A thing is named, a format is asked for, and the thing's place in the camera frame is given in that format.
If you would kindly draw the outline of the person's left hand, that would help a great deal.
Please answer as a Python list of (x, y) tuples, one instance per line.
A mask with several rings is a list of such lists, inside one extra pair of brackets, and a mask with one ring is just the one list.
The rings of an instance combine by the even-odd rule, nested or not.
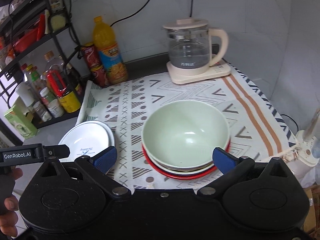
[(6, 213), (1, 215), (1, 232), (6, 236), (17, 237), (18, 231), (16, 224), (18, 222), (18, 200), (12, 194), (4, 200), (4, 205), (7, 209)]

